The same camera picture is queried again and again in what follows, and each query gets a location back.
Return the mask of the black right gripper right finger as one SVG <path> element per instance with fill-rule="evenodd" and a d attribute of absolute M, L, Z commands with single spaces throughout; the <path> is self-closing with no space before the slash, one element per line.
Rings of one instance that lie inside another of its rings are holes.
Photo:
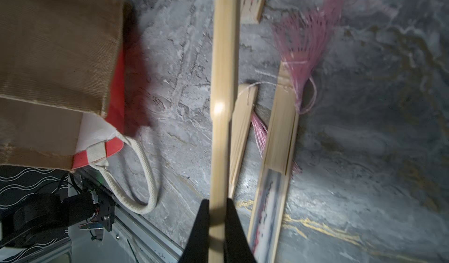
<path fill-rule="evenodd" d="M 235 204 L 227 199 L 225 217 L 224 261 L 226 263 L 256 263 L 243 231 Z"/>

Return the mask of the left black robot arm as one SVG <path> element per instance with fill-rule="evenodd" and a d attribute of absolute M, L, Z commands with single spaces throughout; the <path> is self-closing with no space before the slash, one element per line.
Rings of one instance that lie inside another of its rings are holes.
<path fill-rule="evenodd" d="M 58 232 L 87 220 L 83 230 L 112 230 L 115 201 L 103 193 L 95 200 L 86 191 L 61 200 L 56 194 L 34 194 L 1 213 L 1 248 L 24 249 L 53 239 Z"/>

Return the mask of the bamboo fan grey floral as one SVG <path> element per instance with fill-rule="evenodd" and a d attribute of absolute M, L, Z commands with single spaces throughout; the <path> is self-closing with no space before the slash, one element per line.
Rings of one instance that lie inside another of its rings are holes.
<path fill-rule="evenodd" d="M 265 0 L 240 0 L 240 23 L 258 24 L 265 4 Z"/>

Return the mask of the red jute tote bag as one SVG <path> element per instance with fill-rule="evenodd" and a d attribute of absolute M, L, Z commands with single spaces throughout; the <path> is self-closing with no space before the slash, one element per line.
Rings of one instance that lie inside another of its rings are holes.
<path fill-rule="evenodd" d="M 125 0 L 1 0 L 1 164 L 98 170 L 139 215 L 157 204 L 142 144 L 124 134 Z M 149 198 L 129 197 L 108 168 L 124 145 Z"/>

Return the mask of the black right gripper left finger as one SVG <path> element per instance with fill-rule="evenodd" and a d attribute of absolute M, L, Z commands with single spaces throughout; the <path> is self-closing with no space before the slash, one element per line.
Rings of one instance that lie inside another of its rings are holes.
<path fill-rule="evenodd" d="M 209 250 L 209 200 L 202 200 L 179 263 L 207 263 Z"/>

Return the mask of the bamboo fan white red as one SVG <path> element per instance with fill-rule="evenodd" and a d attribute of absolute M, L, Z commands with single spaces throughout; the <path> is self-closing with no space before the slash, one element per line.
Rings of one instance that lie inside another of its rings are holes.
<path fill-rule="evenodd" d="M 291 76 L 281 64 L 247 236 L 258 263 L 276 258 L 299 122 L 295 99 Z"/>

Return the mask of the bamboo fan plain edge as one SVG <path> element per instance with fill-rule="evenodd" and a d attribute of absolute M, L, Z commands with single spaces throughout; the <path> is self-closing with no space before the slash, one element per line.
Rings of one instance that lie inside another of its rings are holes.
<path fill-rule="evenodd" d="M 225 216 L 229 184 L 229 149 L 235 106 L 240 32 L 240 0 L 215 0 L 210 118 L 212 158 L 209 198 L 208 262 L 225 260 Z"/>

